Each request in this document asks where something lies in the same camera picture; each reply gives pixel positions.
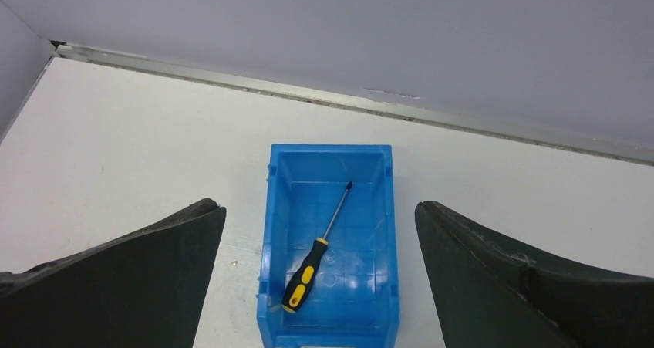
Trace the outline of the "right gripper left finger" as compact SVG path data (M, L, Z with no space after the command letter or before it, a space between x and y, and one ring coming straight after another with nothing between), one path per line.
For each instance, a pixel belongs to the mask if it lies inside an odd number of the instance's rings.
M191 347L226 209L204 198L93 248L1 274L3 347Z

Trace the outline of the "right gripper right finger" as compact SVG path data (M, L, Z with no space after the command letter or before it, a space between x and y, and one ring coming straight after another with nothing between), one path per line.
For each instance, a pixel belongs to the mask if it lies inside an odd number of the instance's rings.
M585 265L436 201L416 230L448 347L651 347L653 280Z

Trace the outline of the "black yellow screwdriver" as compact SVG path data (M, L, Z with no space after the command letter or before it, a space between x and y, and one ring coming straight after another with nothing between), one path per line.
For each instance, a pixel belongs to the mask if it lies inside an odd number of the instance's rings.
M301 265L295 271L285 287L285 292L281 301L281 306L284 311L288 313L296 313L303 306L309 293L312 291L322 257L329 247L329 233L332 230L344 201L351 190L352 182L350 181L346 185L322 237L317 237L313 241L309 253L305 256Z

